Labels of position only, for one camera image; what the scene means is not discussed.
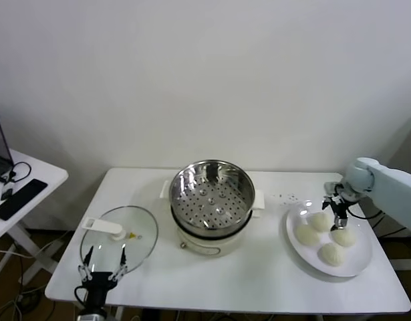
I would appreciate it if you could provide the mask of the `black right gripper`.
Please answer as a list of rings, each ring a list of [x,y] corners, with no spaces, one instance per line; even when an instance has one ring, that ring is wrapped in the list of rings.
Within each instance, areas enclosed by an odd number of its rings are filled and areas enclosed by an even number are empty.
[[[348,214],[347,208],[348,204],[345,200],[339,195],[336,196],[325,196],[322,202],[321,209],[324,210],[326,207],[331,206],[331,209],[336,216],[334,219],[334,224],[331,227],[330,231],[343,230],[347,227],[348,223]]]

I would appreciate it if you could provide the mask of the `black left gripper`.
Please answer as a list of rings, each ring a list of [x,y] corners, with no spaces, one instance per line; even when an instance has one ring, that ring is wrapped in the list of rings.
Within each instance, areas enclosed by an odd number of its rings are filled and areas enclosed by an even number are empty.
[[[126,245],[122,246],[119,267],[112,272],[91,272],[89,267],[94,246],[90,247],[89,252],[78,266],[81,282],[87,292],[86,306],[104,306],[106,297],[110,290],[113,290],[117,283],[127,273]]]

